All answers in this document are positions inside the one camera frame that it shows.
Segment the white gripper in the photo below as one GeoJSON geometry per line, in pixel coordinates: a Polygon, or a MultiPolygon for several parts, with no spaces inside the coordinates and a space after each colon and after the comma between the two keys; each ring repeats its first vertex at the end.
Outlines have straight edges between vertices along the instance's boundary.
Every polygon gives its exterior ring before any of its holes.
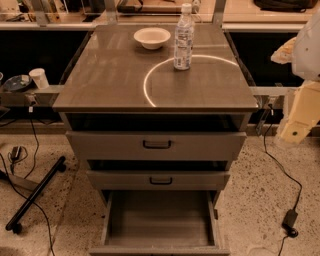
{"type": "Polygon", "coordinates": [[[287,99],[275,141],[280,146],[299,145],[320,121],[320,9],[293,37],[280,46],[271,61],[292,62],[292,71],[304,79],[287,99]]]}

